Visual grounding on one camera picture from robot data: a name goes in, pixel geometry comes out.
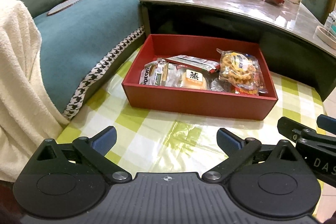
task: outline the floor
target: floor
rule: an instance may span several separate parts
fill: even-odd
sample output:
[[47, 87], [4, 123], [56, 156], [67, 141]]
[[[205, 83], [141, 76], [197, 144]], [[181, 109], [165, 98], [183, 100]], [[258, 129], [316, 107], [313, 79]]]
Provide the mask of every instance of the floor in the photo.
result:
[[[336, 118], [336, 89], [329, 95], [324, 101], [325, 111], [327, 115]], [[336, 188], [325, 184], [322, 190], [322, 197], [320, 200], [319, 209], [317, 211], [317, 219], [320, 222], [326, 221], [336, 211]]]

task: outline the white towel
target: white towel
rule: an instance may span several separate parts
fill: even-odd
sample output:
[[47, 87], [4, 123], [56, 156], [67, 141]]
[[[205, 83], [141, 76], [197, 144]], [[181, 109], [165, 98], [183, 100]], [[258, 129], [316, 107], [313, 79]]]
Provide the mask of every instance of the white towel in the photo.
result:
[[0, 0], [0, 180], [15, 181], [45, 138], [68, 124], [40, 71], [41, 34], [18, 0]]

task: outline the sofa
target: sofa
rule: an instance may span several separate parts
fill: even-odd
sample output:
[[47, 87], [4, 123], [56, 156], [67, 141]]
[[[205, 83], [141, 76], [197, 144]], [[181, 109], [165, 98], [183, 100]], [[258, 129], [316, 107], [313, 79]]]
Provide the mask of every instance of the sofa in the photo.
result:
[[[53, 129], [53, 134], [48, 133], [48, 127], [36, 133], [38, 138], [35, 136], [33, 142], [36, 149], [44, 138], [55, 138], [61, 133], [81, 106], [141, 46], [145, 34], [139, 0], [81, 0], [50, 16], [47, 12], [65, 0], [20, 1], [42, 37], [38, 56], [43, 82], [40, 90], [45, 90], [56, 114], [64, 119], [61, 127]], [[6, 142], [19, 147], [11, 137]], [[22, 154], [12, 160], [15, 167], [9, 168], [9, 176], [2, 176], [0, 166], [0, 180], [15, 180], [34, 152], [32, 147], [24, 153], [21, 148], [16, 149], [17, 154]], [[4, 159], [1, 164], [9, 163]]]

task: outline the green and white tablecloth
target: green and white tablecloth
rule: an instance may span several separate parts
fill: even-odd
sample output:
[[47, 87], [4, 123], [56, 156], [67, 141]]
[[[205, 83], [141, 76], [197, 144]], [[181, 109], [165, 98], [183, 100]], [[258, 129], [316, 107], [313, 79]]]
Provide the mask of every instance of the green and white tablecloth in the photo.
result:
[[112, 125], [117, 129], [117, 143], [106, 157], [133, 176], [137, 172], [190, 171], [201, 175], [226, 159], [216, 143], [221, 127], [243, 139], [254, 137], [263, 144], [276, 144], [283, 139], [277, 131], [278, 119], [286, 116], [325, 134], [316, 127], [317, 117], [324, 113], [316, 90], [274, 73], [279, 100], [263, 121], [132, 108], [121, 82], [136, 55], [137, 51], [82, 107], [59, 136], [58, 143], [69, 143], [79, 136], [92, 137]]

